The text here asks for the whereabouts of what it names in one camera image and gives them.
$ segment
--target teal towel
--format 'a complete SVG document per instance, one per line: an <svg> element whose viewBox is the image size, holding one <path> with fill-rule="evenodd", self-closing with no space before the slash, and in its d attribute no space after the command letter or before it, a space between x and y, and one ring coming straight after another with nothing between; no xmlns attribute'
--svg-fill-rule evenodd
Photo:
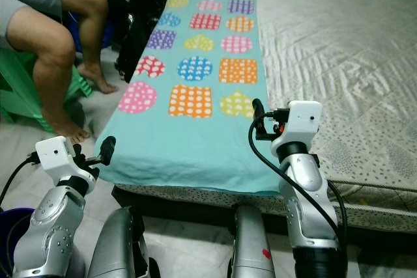
<svg viewBox="0 0 417 278"><path fill-rule="evenodd" d="M276 194L251 151L252 100L267 106L256 0L167 0L96 144L117 139L100 177L115 184ZM270 144L258 143L269 157Z"/></svg>

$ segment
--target bed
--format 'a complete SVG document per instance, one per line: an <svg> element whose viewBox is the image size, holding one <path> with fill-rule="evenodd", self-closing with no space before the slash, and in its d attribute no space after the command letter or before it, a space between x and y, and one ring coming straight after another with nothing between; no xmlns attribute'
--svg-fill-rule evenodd
<svg viewBox="0 0 417 278"><path fill-rule="evenodd" d="M269 106L294 99L324 105L312 152L337 183L349 225L416 233L417 0L257 0L257 19ZM279 195L116 188L150 199L285 211Z"/></svg>

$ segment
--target orange polka dot square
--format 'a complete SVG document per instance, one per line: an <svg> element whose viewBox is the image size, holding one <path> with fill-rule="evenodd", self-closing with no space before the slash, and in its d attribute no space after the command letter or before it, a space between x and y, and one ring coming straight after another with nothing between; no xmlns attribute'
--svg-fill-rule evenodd
<svg viewBox="0 0 417 278"><path fill-rule="evenodd" d="M226 59L220 61L219 81L222 83L256 84L257 62L251 59Z"/></svg>
<svg viewBox="0 0 417 278"><path fill-rule="evenodd" d="M212 96L209 87L176 85L169 99L169 115L206 118L212 115Z"/></svg>

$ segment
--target red polka dot shape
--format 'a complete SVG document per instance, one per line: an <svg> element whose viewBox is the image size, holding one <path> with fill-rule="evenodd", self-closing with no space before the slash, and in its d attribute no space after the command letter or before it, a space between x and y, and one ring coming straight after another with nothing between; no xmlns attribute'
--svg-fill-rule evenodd
<svg viewBox="0 0 417 278"><path fill-rule="evenodd" d="M156 91L143 81L129 84L118 108L126 113L137 114L149 110L157 99Z"/></svg>
<svg viewBox="0 0 417 278"><path fill-rule="evenodd" d="M162 75L164 71L164 63L159 61L153 55L147 55L145 57L140 58L133 75L140 75L142 74L142 72L147 72L150 78L156 78L159 75Z"/></svg>

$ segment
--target yellow polka dot shape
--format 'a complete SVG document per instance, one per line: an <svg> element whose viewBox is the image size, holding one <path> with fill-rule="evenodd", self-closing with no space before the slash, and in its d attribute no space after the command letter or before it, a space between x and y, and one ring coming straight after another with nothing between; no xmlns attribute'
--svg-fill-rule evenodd
<svg viewBox="0 0 417 278"><path fill-rule="evenodd" d="M203 51L211 51L214 48L214 40L205 35L197 35L187 39L184 42L185 49L200 49Z"/></svg>
<svg viewBox="0 0 417 278"><path fill-rule="evenodd" d="M182 8L188 5L189 0L168 0L167 7L168 8Z"/></svg>
<svg viewBox="0 0 417 278"><path fill-rule="evenodd" d="M220 100L220 108L226 115L236 117L239 114L247 118L253 118L252 99L236 90L231 95Z"/></svg>
<svg viewBox="0 0 417 278"><path fill-rule="evenodd" d="M226 27L234 32L246 33L255 27L255 21L247 16L238 16L237 18L228 19Z"/></svg>

